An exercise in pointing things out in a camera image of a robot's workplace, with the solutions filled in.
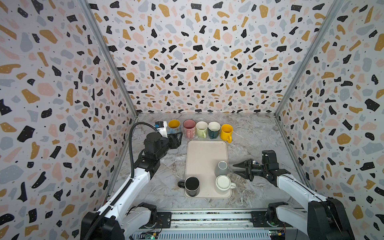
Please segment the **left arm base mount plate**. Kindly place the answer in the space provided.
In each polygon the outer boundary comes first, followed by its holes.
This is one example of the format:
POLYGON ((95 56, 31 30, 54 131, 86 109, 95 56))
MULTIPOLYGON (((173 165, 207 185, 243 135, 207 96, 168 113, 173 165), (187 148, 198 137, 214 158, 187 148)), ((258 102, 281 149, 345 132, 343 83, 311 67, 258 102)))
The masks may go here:
POLYGON ((142 226, 144 229, 169 229, 171 227, 171 212, 151 211, 150 219, 147 224, 142 226))

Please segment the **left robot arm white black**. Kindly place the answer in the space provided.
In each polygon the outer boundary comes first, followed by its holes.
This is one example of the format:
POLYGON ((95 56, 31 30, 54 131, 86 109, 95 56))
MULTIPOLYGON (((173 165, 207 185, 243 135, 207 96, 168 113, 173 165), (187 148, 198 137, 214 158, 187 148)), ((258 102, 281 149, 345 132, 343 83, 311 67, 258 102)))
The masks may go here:
POLYGON ((127 179, 104 206, 83 218, 82 240, 127 240, 139 228, 156 225, 155 205, 141 203, 133 208, 132 203, 159 169, 161 158, 181 145, 182 136, 176 133, 163 137, 159 132, 147 135, 145 147, 134 163, 134 176, 127 179))

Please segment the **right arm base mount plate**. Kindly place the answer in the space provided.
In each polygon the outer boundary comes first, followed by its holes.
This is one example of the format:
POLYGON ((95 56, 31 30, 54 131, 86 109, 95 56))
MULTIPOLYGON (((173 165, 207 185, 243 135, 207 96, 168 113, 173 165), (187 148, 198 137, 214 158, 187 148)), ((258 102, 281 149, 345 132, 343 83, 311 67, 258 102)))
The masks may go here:
POLYGON ((270 210, 251 211, 250 222, 254 228, 282 228, 292 227, 290 224, 280 221, 277 215, 270 210))

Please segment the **light green mug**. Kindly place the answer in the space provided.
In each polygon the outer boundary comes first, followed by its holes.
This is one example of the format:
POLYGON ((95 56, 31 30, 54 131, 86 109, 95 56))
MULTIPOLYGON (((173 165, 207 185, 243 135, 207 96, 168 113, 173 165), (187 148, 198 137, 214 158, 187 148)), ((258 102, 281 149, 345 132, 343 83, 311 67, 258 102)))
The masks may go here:
POLYGON ((205 139, 208 135, 208 124, 204 121, 197 122, 196 132, 199 138, 205 139))

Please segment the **dark green mug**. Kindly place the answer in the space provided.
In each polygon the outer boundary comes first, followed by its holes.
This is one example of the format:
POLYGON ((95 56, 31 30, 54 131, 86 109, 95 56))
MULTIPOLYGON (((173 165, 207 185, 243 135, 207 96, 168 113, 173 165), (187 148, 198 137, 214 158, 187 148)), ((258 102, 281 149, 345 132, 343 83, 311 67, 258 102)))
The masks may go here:
POLYGON ((210 139, 217 139, 220 135, 221 125, 217 122, 210 122, 208 124, 208 136, 210 139))

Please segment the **pink patterned mug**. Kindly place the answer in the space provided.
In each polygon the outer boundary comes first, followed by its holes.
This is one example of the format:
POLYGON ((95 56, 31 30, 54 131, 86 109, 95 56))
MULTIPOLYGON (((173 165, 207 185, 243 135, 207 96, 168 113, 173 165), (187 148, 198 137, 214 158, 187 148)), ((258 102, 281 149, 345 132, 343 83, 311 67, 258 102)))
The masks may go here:
POLYGON ((196 134, 196 122, 192 119, 183 122, 184 135, 187 139, 193 139, 196 134))

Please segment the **blue butterfly mug yellow inside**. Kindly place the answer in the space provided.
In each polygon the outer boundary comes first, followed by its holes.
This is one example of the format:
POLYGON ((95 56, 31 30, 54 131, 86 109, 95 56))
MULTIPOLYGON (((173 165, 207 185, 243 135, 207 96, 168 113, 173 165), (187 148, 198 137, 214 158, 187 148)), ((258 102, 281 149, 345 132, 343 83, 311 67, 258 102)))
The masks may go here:
POLYGON ((168 135, 178 134, 181 132, 182 132, 182 129, 181 129, 181 123, 179 120, 171 120, 168 122, 168 126, 167 126, 168 135))

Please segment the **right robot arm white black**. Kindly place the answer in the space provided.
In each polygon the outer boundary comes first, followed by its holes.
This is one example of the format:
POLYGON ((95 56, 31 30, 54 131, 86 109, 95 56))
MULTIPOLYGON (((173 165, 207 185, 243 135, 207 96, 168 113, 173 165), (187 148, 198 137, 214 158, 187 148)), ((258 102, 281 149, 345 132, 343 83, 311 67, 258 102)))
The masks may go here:
POLYGON ((298 181, 289 171, 281 169, 273 150, 262 151, 262 162, 253 159, 234 164, 235 173, 253 181, 261 177, 288 193, 303 210, 286 202, 270 203, 265 218, 273 226, 286 223, 311 240, 353 240, 355 238, 344 205, 337 199, 324 197, 298 181))

